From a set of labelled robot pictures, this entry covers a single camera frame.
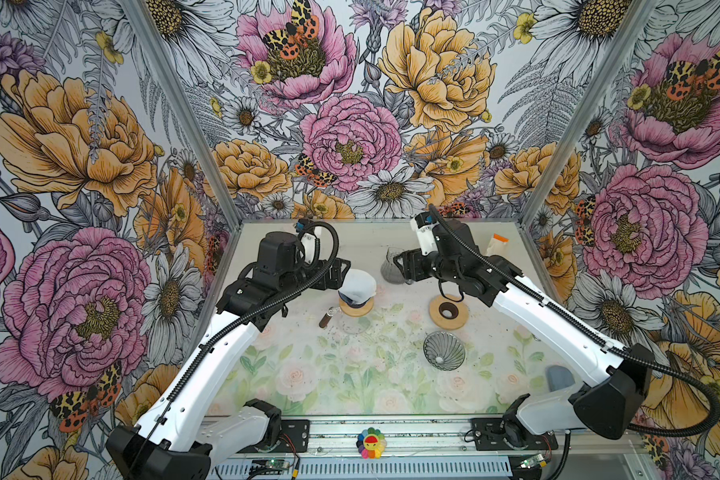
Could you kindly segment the colourful flower toy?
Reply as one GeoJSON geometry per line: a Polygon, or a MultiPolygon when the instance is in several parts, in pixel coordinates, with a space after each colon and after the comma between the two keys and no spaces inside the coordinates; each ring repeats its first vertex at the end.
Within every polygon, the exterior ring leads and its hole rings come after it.
{"type": "Polygon", "coordinates": [[[363,459],[379,459],[386,450],[387,441],[378,428],[369,427],[357,435],[355,446],[363,459]]]}

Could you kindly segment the grey ribbed glass pitcher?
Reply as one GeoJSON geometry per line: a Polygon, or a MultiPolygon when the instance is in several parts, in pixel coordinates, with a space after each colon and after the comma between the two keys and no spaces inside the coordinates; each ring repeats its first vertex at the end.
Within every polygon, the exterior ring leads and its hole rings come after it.
{"type": "Polygon", "coordinates": [[[401,254],[402,250],[395,247],[387,249],[385,260],[381,265],[380,272],[383,279],[390,284],[400,285],[405,283],[405,278],[394,263],[394,258],[401,254]]]}

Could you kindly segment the grey glass dripper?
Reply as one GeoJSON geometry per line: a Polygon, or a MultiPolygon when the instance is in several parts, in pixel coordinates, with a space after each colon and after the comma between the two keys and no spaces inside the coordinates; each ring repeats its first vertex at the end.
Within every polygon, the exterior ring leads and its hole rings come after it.
{"type": "Polygon", "coordinates": [[[463,342],[447,331],[428,334],[424,339],[422,350],[427,362],[440,371],[456,370],[466,359],[463,342]]]}

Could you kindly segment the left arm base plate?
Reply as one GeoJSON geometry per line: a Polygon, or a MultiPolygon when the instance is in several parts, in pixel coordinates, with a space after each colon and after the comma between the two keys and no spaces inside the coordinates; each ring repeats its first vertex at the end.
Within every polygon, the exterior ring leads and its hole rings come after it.
{"type": "Polygon", "coordinates": [[[292,453],[292,447],[298,454],[308,449],[311,422],[306,419],[285,419],[271,422],[264,438],[257,444],[249,445],[240,453],[292,453]]]}

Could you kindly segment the white paper coffee filter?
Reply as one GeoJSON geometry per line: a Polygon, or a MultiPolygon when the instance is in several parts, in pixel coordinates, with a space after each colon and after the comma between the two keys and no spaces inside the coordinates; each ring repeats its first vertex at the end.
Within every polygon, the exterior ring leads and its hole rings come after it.
{"type": "Polygon", "coordinates": [[[338,292],[339,291],[346,293],[356,292],[358,294],[366,295],[374,293],[376,295],[377,282],[368,272],[351,268],[347,272],[343,280],[343,284],[339,288],[338,292]]]}

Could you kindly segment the blue glass dripper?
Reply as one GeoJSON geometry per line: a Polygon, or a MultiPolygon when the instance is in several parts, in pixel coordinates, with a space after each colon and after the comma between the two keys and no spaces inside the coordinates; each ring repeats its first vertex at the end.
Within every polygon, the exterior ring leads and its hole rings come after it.
{"type": "Polygon", "coordinates": [[[366,295],[366,294],[358,294],[356,292],[346,293],[346,292],[339,291],[338,294],[339,294],[339,298],[345,304],[347,304],[350,308],[355,308],[355,309],[363,307],[364,305],[366,305],[368,302],[370,302],[375,297],[374,293],[366,295]]]}

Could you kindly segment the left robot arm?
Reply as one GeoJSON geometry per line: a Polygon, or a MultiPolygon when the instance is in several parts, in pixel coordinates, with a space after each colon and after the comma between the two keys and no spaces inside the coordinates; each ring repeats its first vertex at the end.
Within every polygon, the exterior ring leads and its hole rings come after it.
{"type": "Polygon", "coordinates": [[[242,355],[276,314],[307,289],[338,290],[350,262],[324,221],[301,220],[294,233],[273,231],[257,258],[221,294],[216,312],[179,373],[131,427],[117,427],[106,449],[125,479],[205,479],[229,456],[276,442],[279,411],[253,400],[208,428],[202,423],[242,355]]]}

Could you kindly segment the green circuit board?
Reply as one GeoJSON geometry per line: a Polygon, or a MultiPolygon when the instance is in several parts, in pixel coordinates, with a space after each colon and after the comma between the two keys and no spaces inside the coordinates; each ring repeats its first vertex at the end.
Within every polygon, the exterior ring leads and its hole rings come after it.
{"type": "Polygon", "coordinates": [[[292,470],[294,464],[284,459],[253,460],[248,471],[248,477],[259,475],[281,475],[292,470]]]}

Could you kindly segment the orange white coffee bag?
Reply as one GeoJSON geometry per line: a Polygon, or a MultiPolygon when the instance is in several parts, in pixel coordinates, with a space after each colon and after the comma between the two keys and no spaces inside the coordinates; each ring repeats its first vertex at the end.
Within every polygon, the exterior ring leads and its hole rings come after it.
{"type": "Polygon", "coordinates": [[[485,255],[486,256],[494,256],[494,255],[505,256],[508,251],[509,245],[510,245],[510,241],[508,238],[501,236],[499,234],[494,234],[489,241],[489,244],[486,248],[485,255]]]}

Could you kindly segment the clear glass carafe wooden handle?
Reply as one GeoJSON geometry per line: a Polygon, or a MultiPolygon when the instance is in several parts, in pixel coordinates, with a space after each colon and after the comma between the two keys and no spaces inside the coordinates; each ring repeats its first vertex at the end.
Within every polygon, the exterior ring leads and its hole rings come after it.
{"type": "Polygon", "coordinates": [[[348,335],[359,335],[367,332],[371,321],[365,317],[352,317],[344,313],[339,307],[329,308],[320,319],[318,326],[321,329],[336,327],[348,335]]]}

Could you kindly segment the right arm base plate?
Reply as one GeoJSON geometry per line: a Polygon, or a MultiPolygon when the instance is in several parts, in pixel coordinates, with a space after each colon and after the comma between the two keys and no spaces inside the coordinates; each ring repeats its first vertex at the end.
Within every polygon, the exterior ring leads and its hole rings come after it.
{"type": "Polygon", "coordinates": [[[478,451],[555,451],[559,445],[551,432],[533,435],[517,422],[500,417],[471,420],[472,438],[478,451]]]}

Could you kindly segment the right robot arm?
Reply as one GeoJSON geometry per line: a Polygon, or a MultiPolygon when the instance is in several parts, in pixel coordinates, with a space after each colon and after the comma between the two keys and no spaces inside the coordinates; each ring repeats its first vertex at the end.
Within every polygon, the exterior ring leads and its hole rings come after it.
{"type": "Polygon", "coordinates": [[[636,362],[614,353],[617,341],[579,321],[505,257],[482,255],[466,224],[422,212],[410,226],[419,246],[394,259],[407,281],[456,285],[460,298],[478,300],[525,327],[579,378],[551,393],[519,396],[503,415],[509,441],[518,443],[523,434],[579,429],[620,439],[647,396],[652,352],[632,348],[636,362]]]}

